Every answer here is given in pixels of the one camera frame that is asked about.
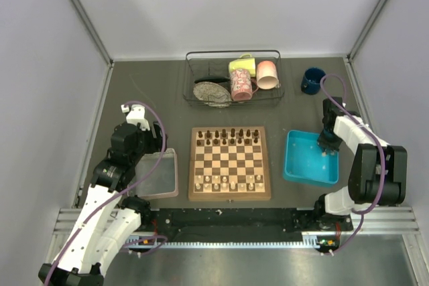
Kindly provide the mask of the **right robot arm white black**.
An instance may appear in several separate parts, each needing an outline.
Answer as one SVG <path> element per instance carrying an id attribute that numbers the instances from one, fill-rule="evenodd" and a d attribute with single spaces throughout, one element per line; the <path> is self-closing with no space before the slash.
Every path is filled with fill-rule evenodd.
<path id="1" fill-rule="evenodd" d="M 323 130 L 317 140 L 326 154 L 344 143 L 354 159 L 347 186 L 315 202 L 314 224 L 329 229 L 338 218 L 366 214 L 376 206 L 397 206 L 406 196 L 408 153 L 380 139 L 360 115 L 344 109 L 340 97 L 323 100 Z"/>

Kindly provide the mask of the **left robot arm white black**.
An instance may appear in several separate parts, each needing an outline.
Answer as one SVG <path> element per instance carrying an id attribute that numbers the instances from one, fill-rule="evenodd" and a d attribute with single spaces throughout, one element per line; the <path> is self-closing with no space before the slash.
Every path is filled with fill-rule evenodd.
<path id="1" fill-rule="evenodd" d="M 139 119 L 115 127 L 105 158 L 95 167 L 79 217 L 52 263 L 38 273 L 44 285 L 102 285 L 107 270 L 135 230 L 152 221 L 149 204 L 127 196 L 131 180 L 147 154 L 163 155 L 168 136 L 161 121 Z"/>

